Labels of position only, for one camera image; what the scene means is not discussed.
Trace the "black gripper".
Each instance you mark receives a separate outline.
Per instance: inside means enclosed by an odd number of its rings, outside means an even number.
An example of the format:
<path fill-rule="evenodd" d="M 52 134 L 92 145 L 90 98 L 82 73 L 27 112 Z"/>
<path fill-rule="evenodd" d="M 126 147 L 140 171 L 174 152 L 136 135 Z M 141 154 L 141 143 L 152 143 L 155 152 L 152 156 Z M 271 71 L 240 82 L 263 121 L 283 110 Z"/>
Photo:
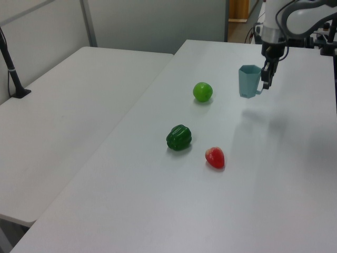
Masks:
<path fill-rule="evenodd" d="M 271 79 L 273 79 L 279 61 L 286 57 L 286 43 L 273 44 L 262 42 L 261 54 L 265 57 L 264 66 L 261 69 L 261 81 L 263 82 L 263 89 L 270 88 Z"/>

